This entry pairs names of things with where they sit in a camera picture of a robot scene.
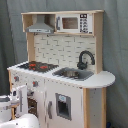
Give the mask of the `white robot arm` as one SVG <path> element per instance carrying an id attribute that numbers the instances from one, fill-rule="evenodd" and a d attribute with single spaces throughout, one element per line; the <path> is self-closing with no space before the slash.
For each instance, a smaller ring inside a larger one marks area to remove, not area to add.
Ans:
<path id="1" fill-rule="evenodd" d="M 40 128 L 38 118 L 33 114 L 24 114 L 16 118 L 12 112 L 19 101 L 11 101 L 7 95 L 0 96 L 0 128 Z"/>

